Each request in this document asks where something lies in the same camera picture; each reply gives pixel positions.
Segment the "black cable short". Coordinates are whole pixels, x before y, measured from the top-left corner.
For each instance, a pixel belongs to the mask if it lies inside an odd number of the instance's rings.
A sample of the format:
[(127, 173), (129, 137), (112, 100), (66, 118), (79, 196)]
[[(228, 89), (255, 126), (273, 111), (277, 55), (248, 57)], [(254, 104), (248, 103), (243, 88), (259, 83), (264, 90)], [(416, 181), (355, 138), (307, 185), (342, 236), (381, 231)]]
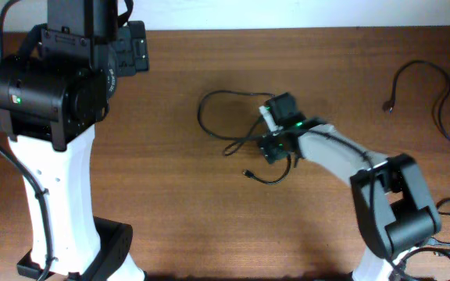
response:
[(444, 125), (444, 122), (442, 120), (442, 113), (443, 113), (444, 105), (445, 105), (446, 101), (448, 100), (448, 98), (450, 97), (450, 75), (443, 68), (441, 68), (439, 65), (437, 65), (433, 62), (429, 62), (429, 61), (421, 60), (421, 59), (414, 59), (414, 60), (410, 60), (410, 61), (402, 64), (396, 70), (396, 72), (393, 76), (391, 94), (390, 94), (388, 100), (386, 100), (382, 104), (382, 110), (387, 114), (393, 113), (395, 104), (397, 101), (398, 79), (406, 69), (408, 69), (410, 66), (413, 66), (413, 65), (429, 66), (432, 69), (435, 69), (436, 71), (438, 71), (441, 74), (441, 76), (444, 78), (445, 89), (442, 90), (441, 93), (436, 97), (435, 102), (432, 105), (431, 115), (432, 115), (432, 119), (434, 121), (434, 125), (436, 126), (439, 133), (443, 136), (444, 139), (446, 139), (448, 142), (450, 142), (450, 134), (447, 131), (447, 129)]

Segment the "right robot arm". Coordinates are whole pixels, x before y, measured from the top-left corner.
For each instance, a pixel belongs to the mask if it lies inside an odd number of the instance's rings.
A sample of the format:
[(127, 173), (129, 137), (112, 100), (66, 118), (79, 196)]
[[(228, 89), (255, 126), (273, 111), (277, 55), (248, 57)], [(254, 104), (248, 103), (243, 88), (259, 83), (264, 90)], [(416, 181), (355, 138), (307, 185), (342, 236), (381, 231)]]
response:
[(366, 244), (351, 280), (387, 280), (402, 258), (441, 230), (441, 217), (414, 158), (371, 151), (314, 117), (308, 119), (289, 93), (259, 112), (269, 133), (268, 161), (290, 151), (324, 167), (352, 189), (359, 232)]

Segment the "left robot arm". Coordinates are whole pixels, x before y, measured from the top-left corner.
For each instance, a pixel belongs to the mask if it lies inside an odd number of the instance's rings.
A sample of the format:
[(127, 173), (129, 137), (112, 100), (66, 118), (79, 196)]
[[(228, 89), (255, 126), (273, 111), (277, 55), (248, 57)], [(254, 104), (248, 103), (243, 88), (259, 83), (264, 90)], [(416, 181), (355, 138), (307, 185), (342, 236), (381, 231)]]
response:
[(50, 1), (17, 52), (0, 53), (3, 156), (21, 173), (33, 232), (19, 275), (143, 280), (129, 224), (94, 216), (91, 151), (119, 78), (149, 68), (145, 25), (115, 1)]

